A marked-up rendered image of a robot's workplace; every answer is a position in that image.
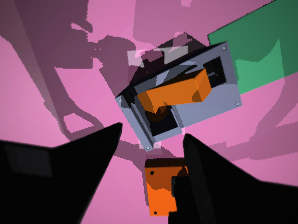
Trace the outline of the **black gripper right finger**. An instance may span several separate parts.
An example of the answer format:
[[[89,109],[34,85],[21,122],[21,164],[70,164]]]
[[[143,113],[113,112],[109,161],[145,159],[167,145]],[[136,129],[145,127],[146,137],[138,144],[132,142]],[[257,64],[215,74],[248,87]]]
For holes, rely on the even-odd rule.
[[[189,133],[183,151],[201,224],[267,224],[298,211],[297,186],[260,180]]]

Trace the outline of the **orange l-shaped part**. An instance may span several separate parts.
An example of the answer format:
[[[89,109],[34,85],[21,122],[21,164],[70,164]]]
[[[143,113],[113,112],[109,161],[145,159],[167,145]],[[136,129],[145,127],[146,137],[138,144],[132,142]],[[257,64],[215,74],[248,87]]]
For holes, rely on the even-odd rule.
[[[205,68],[172,78],[138,98],[151,122],[160,122],[169,112],[166,106],[203,102],[212,91]]]

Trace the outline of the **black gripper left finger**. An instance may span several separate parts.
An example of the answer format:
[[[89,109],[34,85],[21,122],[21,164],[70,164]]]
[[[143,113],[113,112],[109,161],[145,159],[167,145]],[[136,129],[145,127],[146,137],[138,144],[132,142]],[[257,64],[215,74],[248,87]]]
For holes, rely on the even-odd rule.
[[[56,147],[0,139],[0,180],[42,186],[51,224],[81,224],[122,127],[117,122]]]

